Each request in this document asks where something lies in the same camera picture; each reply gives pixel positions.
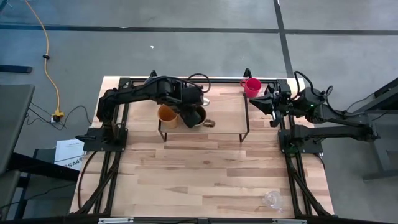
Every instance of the concrete floor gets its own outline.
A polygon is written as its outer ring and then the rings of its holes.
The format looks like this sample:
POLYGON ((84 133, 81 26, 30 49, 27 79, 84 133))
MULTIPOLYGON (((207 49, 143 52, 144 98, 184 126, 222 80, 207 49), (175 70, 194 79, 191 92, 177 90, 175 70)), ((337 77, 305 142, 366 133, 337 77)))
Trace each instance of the concrete floor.
MULTIPOLYGON (((273 0, 31 0, 45 24, 76 26, 215 27, 277 29, 273 0)), ((397 30, 393 0, 280 0, 286 29, 397 30)), ((9 0, 0 24, 36 20, 20 0, 9 0)), ((93 116, 104 75, 188 75, 240 77, 246 67, 256 77, 286 77, 279 34, 181 32, 50 31, 49 73, 68 113, 77 105, 93 116)), ((397 77, 396 35, 287 35, 294 70, 318 89, 334 85, 331 104, 345 109, 397 77)), ((43 71, 45 39, 40 30, 0 30, 0 64, 29 65, 29 75, 0 74, 0 84, 31 83, 34 102, 49 112, 55 90, 43 71)), ((33 155, 57 140, 83 134, 83 110, 68 129, 37 122, 24 126, 16 151, 33 155)), ((362 181, 376 171, 368 144, 352 139, 323 142, 326 176, 340 217, 398 222, 398 179, 362 181)))

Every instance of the orange cup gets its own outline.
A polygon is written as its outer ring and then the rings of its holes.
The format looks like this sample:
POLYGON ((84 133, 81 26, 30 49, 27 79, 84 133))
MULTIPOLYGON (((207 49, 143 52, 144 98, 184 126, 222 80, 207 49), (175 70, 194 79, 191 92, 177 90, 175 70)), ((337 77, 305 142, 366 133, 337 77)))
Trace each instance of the orange cup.
POLYGON ((167 105, 160 106, 160 108, 157 110, 157 117, 164 125, 169 128, 176 128, 178 125, 177 113, 174 112, 167 105))

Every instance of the wooden table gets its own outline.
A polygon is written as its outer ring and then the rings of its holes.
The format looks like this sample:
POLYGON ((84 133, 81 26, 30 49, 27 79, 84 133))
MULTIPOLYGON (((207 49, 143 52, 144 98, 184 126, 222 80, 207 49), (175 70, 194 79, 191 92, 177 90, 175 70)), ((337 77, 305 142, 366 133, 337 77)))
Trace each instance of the wooden table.
MULTIPOLYGON (((119 78, 104 77, 99 95, 117 87, 119 78)), ((295 95, 295 80, 287 81, 295 95)), ((212 84, 205 96, 238 96, 242 90, 239 84, 212 84)), ((239 143, 236 134, 217 133, 169 133, 167 142, 163 142, 157 131, 156 110, 142 110, 153 104, 153 101, 130 104, 129 137, 119 166, 112 216, 294 217, 285 158, 279 149, 278 128, 269 126, 271 116, 249 104, 250 133, 243 143, 239 143), (264 195, 273 190, 283 196, 282 213, 265 207, 262 202, 264 195)), ((304 119, 297 119, 297 123, 312 126, 304 119)), ((101 126, 97 118, 93 126, 101 126)), ((98 185, 103 156, 103 152, 97 153, 88 165, 81 188, 83 203, 98 185)), ((333 213, 321 162, 311 154, 304 154, 303 164, 308 188, 333 213)), ((297 192, 304 211, 301 191, 297 192)), ((76 210, 75 192, 71 212, 76 210)))

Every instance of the pink mug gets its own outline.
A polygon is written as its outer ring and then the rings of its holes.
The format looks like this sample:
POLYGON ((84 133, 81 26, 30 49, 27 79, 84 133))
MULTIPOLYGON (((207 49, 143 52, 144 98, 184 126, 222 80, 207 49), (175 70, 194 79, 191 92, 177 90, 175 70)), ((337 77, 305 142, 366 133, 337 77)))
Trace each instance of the pink mug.
POLYGON ((249 78, 241 80, 241 86, 248 98, 254 98, 259 94, 261 89, 261 81, 257 78, 249 78))

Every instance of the white paper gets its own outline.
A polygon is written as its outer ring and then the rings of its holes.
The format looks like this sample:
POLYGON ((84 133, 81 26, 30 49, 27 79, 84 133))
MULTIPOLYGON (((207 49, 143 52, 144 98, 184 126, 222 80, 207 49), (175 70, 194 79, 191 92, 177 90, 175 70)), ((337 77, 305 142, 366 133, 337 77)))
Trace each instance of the white paper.
POLYGON ((75 170, 80 170, 83 161, 84 151, 83 146, 85 144, 77 139, 57 141, 57 149, 55 150, 55 164, 68 167, 75 170))

